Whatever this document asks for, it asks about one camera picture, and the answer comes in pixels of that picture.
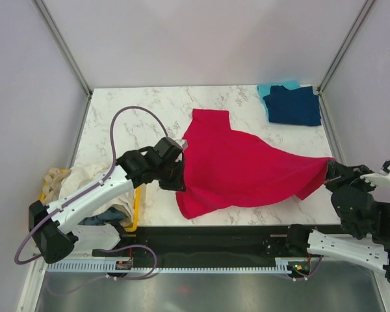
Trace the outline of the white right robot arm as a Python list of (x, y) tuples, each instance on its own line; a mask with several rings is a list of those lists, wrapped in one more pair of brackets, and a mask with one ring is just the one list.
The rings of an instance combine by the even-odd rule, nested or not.
[(297, 257), (334, 257), (383, 274), (390, 283), (390, 203), (376, 201), (372, 191), (390, 188), (390, 160), (375, 173), (365, 165), (345, 166), (329, 161), (324, 186), (342, 230), (357, 240), (371, 236), (371, 246), (331, 237), (309, 226), (293, 224), (285, 239), (286, 251)]

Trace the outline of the magenta red t shirt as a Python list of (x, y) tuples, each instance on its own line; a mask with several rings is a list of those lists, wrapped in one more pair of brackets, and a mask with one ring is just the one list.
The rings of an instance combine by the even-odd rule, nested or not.
[(306, 199), (326, 178), (329, 157), (305, 157), (274, 148), (231, 128), (226, 110), (193, 109), (183, 135), (186, 190), (176, 194), (186, 219), (231, 206), (272, 205)]

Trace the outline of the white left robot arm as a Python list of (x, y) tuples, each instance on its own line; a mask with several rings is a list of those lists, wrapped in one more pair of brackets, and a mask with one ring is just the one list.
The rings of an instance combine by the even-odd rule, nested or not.
[(29, 206), (29, 234), (47, 264), (73, 252), (73, 229), (96, 209), (143, 184), (158, 181), (163, 190), (185, 191), (183, 152), (188, 144), (164, 137), (154, 146), (125, 152), (104, 174), (68, 197)]

